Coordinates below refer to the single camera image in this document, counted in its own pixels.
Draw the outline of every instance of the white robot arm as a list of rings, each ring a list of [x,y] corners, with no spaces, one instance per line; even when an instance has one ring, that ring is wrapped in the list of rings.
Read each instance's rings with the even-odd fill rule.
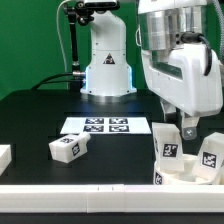
[[[182,114],[182,136],[197,136],[200,117],[223,105],[219,61],[203,37],[206,0],[140,0],[142,62],[148,88],[161,98],[165,119]]]
[[[92,60],[86,68],[85,86],[81,88],[84,99],[120,102],[136,93],[132,86],[132,69],[126,62],[126,26],[111,13],[119,7],[117,0],[84,0],[77,2],[75,7],[66,7],[73,34],[74,75],[82,74],[76,56],[76,20],[82,26],[90,24],[91,29]]]

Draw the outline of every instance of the black table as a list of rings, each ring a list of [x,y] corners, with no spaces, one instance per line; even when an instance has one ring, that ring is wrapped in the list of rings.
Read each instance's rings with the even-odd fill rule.
[[[0,102],[0,144],[12,146],[12,162],[0,176],[1,185],[152,183],[155,158],[148,134],[92,135],[84,156],[69,164],[52,160],[48,144],[61,137],[67,117],[146,117],[150,127],[152,121],[163,122],[158,97],[147,91],[117,104],[84,101],[80,94],[65,90],[13,92]],[[201,118],[198,137],[183,141],[184,153],[197,154],[204,137],[214,131],[224,133],[223,121],[223,112]],[[0,222],[25,223],[35,218],[36,223],[189,223],[199,219],[210,223],[213,217],[224,218],[221,214],[1,214]]]

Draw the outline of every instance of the white cube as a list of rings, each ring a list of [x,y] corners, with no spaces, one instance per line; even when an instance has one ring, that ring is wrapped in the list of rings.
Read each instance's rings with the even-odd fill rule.
[[[87,152],[86,143],[90,139],[87,132],[79,135],[66,135],[49,144],[54,160],[69,163]]]
[[[223,161],[224,134],[215,132],[204,139],[192,173],[213,181],[221,172]]]
[[[160,169],[184,171],[179,129],[173,124],[152,123],[156,161]]]
[[[0,145],[0,175],[4,172],[6,167],[12,161],[11,146]]]

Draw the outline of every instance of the printed marker sheet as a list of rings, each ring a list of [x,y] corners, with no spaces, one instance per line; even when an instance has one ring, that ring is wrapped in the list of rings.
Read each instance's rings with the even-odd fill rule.
[[[61,134],[151,134],[145,117],[68,117]]]

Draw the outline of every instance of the green backdrop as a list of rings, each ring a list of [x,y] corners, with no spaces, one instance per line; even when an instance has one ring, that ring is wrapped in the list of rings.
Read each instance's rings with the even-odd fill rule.
[[[61,0],[0,1],[0,99],[12,91],[29,89],[48,76],[64,72],[56,32],[56,11],[60,3]],[[134,86],[146,88],[140,49],[135,44],[136,5],[133,1],[122,2],[115,14],[127,25],[127,62],[133,68]],[[218,53],[220,31],[213,5],[208,7],[207,18],[208,39]],[[70,68],[70,33],[63,12],[60,25]],[[77,31],[79,60],[85,68],[90,62],[90,30],[77,25]],[[66,84],[43,88],[66,88]]]

